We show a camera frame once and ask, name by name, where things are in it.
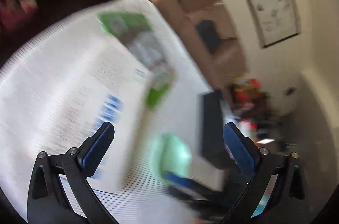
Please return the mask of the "brown sofa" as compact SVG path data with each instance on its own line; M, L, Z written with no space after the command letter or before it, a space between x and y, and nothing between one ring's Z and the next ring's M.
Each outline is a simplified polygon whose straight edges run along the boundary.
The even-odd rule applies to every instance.
M245 55L222 0L150 1L176 32L212 87L228 86L247 72ZM223 39L213 54L195 28L203 20L213 21Z

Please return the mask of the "dark blue cushion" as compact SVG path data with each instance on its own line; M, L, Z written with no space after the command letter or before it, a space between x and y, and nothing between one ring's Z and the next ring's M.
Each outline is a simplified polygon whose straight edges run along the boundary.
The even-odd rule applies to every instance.
M207 46L208 50L213 54L218 49L223 39L217 32L216 25L211 20L203 20L196 25L196 30L199 33L200 38Z

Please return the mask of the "striped white tablecloth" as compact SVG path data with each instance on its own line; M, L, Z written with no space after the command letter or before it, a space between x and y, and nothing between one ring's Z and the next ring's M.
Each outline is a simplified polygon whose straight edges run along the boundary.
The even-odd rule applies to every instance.
M152 74L98 16L138 13L162 45L174 80L152 110ZM194 213L155 177L165 133L198 153L201 96L211 90L182 41L149 0L113 0L77 12L16 51L1 68L1 189L23 217L40 151L67 152L110 121L115 137L91 187L120 223L193 223Z

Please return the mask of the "black storage box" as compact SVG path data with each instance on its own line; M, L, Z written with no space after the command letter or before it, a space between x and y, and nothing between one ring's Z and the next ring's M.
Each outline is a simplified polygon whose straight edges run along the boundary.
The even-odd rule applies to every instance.
M219 90L202 95L200 154L213 167L223 171L223 190L242 193L254 175L255 159L234 124L224 124Z

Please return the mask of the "green seaweed snack bag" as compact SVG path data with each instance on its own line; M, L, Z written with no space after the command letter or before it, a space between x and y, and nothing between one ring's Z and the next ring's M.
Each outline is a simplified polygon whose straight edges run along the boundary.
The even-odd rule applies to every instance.
M116 37L153 74L147 106L153 109L169 91L175 70L147 17L137 12L106 11L98 14L102 27Z

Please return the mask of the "green plastic square dish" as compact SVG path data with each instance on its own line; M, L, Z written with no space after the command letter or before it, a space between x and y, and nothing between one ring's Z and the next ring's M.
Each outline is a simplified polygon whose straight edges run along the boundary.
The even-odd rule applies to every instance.
M163 133L152 140L150 160L154 177L166 185L174 185L167 174L170 172L178 177L188 178L192 152L189 145L176 134Z

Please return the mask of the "white glove box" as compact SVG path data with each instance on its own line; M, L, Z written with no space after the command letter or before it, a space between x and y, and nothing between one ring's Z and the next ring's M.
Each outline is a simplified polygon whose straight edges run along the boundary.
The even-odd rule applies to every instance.
M59 109L45 106L29 136L31 153L64 153L80 146L104 123L114 127L114 139L95 173L88 178L98 191L117 193L124 183L139 130L151 72L118 41L97 51L73 89L60 91L45 101L59 101Z

